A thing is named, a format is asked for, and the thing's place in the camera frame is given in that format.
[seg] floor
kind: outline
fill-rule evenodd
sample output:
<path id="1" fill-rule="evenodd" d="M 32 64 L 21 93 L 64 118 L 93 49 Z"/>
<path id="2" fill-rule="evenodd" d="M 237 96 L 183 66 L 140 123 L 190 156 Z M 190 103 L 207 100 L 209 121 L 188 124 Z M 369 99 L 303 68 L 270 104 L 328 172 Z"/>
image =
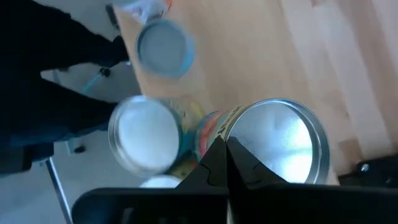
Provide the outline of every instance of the floor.
<path id="1" fill-rule="evenodd" d="M 112 27 L 104 7 L 111 0 L 38 0 L 65 12 L 87 26 L 91 31 L 108 39 L 118 32 Z M 61 85 L 81 91 L 100 68 L 92 64 L 71 67 L 67 73 L 56 71 Z M 131 66 L 119 64 L 111 69 L 108 78 L 101 78 L 87 93 L 88 96 L 120 101 L 140 93 Z M 53 71 L 42 76 L 53 80 Z M 69 207 L 88 190 L 100 187 L 134 187 L 143 180 L 132 176 L 114 159 L 106 132 L 97 132 L 81 139 L 74 139 L 75 146 L 85 145 L 82 154 L 70 154 L 64 142 L 56 143 L 55 164 Z M 35 164 L 26 173 L 0 178 L 0 223 L 66 223 L 49 172 L 43 164 Z"/>

